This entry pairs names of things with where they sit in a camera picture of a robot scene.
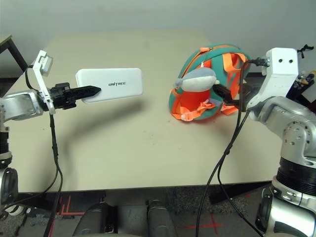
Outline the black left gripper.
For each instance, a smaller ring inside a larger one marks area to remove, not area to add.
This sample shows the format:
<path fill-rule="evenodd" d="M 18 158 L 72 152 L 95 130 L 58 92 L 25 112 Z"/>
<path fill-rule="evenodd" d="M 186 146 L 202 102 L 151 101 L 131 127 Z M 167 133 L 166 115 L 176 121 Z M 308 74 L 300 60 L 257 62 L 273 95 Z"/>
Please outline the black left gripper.
<path fill-rule="evenodd" d="M 76 100 L 93 97 L 101 91 L 101 88 L 96 86 L 83 86 L 74 88 L 74 95 L 71 92 L 68 82 L 58 83 L 49 90 L 53 100 L 55 109 L 71 109 L 76 107 Z"/>

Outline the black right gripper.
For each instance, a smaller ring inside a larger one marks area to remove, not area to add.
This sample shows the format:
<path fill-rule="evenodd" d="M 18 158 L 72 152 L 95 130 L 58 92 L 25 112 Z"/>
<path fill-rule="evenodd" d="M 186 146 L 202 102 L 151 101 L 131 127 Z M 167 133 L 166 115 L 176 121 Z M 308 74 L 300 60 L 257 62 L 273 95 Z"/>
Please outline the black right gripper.
<path fill-rule="evenodd" d="M 213 85 L 213 91 L 223 99 L 225 105 L 235 106 L 242 112 L 246 111 L 246 106 L 251 95 L 251 86 L 248 83 L 242 84 L 238 90 L 238 97 L 235 99 L 232 98 L 230 90 L 221 84 Z"/>

